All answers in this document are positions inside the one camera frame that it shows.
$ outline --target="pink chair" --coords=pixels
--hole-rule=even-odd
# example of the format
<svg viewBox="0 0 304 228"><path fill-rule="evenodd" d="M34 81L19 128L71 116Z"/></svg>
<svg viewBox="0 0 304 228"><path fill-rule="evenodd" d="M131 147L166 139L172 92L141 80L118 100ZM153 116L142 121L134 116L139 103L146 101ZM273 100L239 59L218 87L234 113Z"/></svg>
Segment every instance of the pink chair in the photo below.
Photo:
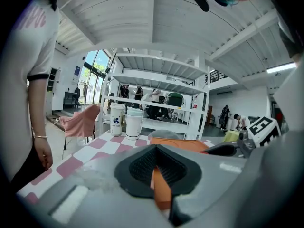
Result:
<svg viewBox="0 0 304 228"><path fill-rule="evenodd" d="M95 138L95 120L100 111L100 106L91 105L83 112L75 112L73 117L61 116L60 122L65 129L65 146L63 150L66 150L67 137L87 137L89 142L89 136Z"/></svg>

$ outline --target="pink and white checkered tablecloth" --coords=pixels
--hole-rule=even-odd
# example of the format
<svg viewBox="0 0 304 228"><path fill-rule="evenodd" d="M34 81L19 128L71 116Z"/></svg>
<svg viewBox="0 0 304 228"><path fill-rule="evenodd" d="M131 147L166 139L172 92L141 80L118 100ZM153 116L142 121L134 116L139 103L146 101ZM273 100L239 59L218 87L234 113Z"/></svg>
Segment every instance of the pink and white checkered tablecloth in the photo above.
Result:
<svg viewBox="0 0 304 228"><path fill-rule="evenodd" d="M213 146L211 141L203 142L209 147ZM110 131L107 131L79 151L64 158L60 163L54 164L46 172L23 187L18 194L35 204L50 187L88 161L146 146L149 143L148 136L140 135L138 140L129 140L125 137L125 133L122 133L119 137L113 137Z"/></svg>

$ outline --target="fluorescent light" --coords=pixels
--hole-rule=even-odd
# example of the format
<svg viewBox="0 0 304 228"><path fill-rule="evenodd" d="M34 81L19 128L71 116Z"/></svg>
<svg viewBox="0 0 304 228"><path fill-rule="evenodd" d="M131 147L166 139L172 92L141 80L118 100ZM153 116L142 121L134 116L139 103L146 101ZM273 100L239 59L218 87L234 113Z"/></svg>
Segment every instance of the fluorescent light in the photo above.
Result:
<svg viewBox="0 0 304 228"><path fill-rule="evenodd" d="M282 70L286 70L286 69L291 69L296 67L295 63L289 63L289 64L285 64L282 66L277 66L277 67L273 67L271 69L267 69L267 73L271 74L271 73L275 73L278 71L282 71Z"/></svg>

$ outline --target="hand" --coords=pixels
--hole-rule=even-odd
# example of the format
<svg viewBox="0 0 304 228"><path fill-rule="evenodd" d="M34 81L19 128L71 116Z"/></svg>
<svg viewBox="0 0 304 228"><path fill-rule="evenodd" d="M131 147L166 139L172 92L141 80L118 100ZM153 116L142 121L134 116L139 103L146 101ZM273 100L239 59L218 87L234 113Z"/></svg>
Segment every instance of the hand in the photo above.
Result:
<svg viewBox="0 0 304 228"><path fill-rule="evenodd" d="M34 147L42 166L47 170L53 165L53 156L47 139L35 138Z"/></svg>

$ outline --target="yellow cloth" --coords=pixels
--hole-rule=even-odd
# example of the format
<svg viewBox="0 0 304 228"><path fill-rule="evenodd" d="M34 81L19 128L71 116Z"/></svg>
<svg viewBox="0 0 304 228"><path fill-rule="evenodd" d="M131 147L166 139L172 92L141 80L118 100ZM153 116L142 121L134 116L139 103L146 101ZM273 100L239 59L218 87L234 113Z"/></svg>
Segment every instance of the yellow cloth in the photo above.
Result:
<svg viewBox="0 0 304 228"><path fill-rule="evenodd" d="M229 130L224 138L224 142L234 142L238 140L239 132Z"/></svg>

